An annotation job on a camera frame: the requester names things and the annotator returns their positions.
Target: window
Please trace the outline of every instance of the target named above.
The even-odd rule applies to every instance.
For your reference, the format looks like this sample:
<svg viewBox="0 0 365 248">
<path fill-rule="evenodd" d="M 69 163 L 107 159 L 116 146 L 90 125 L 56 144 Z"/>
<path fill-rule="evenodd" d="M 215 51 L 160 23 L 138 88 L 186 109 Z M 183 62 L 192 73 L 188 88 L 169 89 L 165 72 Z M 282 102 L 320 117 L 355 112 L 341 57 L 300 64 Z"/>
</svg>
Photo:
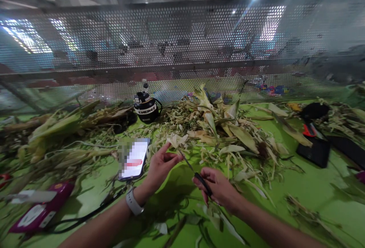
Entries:
<svg viewBox="0 0 365 248">
<path fill-rule="evenodd" d="M 52 52 L 28 20 L 9 19 L 0 24 L 27 53 Z"/>
<path fill-rule="evenodd" d="M 265 25 L 263 27 L 260 40 L 271 41 L 274 39 L 276 29 L 279 26 L 282 14 L 285 11 L 286 6 L 272 7 L 270 10 Z"/>
<path fill-rule="evenodd" d="M 69 49 L 72 51 L 78 50 L 76 41 L 68 33 L 63 22 L 60 19 L 49 19 L 49 20 L 51 21 L 52 25 L 56 28 L 56 30 L 60 33 L 62 39 L 66 42 Z"/>
</svg>

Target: scissor blade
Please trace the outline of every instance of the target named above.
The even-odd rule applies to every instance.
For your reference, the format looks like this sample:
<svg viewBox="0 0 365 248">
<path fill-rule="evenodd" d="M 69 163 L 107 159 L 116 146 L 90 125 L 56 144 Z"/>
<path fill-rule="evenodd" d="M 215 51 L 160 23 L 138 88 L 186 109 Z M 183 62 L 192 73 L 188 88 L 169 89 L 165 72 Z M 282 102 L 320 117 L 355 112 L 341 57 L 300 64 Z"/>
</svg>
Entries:
<svg viewBox="0 0 365 248">
<path fill-rule="evenodd" d="M 193 169 L 193 167 L 191 166 L 191 164 L 189 164 L 189 162 L 187 161 L 187 159 L 185 158 L 185 154 L 183 154 L 182 152 L 181 152 L 181 150 L 180 149 L 178 149 L 179 150 L 179 152 L 180 152 L 180 154 L 181 154 L 181 156 L 184 158 L 184 160 L 185 160 L 185 162 L 188 164 L 188 166 L 190 167 L 190 169 L 191 170 L 193 170 L 193 172 L 195 173 L 195 171 L 194 171 L 194 169 Z"/>
</svg>

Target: hand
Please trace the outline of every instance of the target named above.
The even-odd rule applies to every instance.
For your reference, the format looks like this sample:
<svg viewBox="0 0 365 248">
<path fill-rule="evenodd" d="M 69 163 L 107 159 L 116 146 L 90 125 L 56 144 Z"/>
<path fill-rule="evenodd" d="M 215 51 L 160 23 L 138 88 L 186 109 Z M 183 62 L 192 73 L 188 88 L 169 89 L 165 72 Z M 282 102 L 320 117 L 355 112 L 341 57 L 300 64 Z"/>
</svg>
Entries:
<svg viewBox="0 0 365 248">
<path fill-rule="evenodd" d="M 166 143 L 151 158 L 147 177 L 143 181 L 143 184 L 147 185 L 152 192 L 151 194 L 154 194 L 160 188 L 170 170 L 183 160 L 181 155 L 166 153 L 170 145 L 169 142 Z"/>
<path fill-rule="evenodd" d="M 212 200 L 217 204 L 224 206 L 230 213 L 234 214 L 244 198 L 234 189 L 223 173 L 213 168 L 203 167 L 200 175 L 205 179 L 205 182 L 212 190 Z M 208 196 L 205 193 L 206 189 L 204 185 L 195 177 L 192 180 L 202 191 L 204 201 L 207 201 Z"/>
</svg>

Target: metal mesh fence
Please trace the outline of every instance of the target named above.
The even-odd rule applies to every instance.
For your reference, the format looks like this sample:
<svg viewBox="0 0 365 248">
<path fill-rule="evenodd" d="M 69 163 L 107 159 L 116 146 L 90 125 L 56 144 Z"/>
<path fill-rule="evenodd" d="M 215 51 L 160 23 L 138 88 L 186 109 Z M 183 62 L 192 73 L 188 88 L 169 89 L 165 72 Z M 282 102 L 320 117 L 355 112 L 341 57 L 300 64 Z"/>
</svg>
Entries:
<svg viewBox="0 0 365 248">
<path fill-rule="evenodd" d="M 365 78 L 365 0 L 217 0 L 1 11 L 2 113 L 201 83 L 227 102 L 338 96 Z"/>
</svg>

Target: watch strap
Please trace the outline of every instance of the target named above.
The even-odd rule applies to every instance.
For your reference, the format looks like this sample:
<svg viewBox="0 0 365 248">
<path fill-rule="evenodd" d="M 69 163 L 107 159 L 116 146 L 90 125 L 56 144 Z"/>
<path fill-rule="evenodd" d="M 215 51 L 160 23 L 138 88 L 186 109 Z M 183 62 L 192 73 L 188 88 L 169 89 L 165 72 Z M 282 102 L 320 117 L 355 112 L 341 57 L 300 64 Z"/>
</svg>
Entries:
<svg viewBox="0 0 365 248">
<path fill-rule="evenodd" d="M 132 211 L 132 213 L 135 216 L 138 216 L 139 214 L 141 214 L 144 210 L 144 208 L 142 208 L 138 202 L 136 201 L 136 199 L 133 196 L 133 190 L 135 189 L 135 187 L 132 187 L 128 193 L 127 196 L 125 197 L 125 200 L 127 202 L 128 207 L 130 208 L 130 210 Z"/>
</svg>

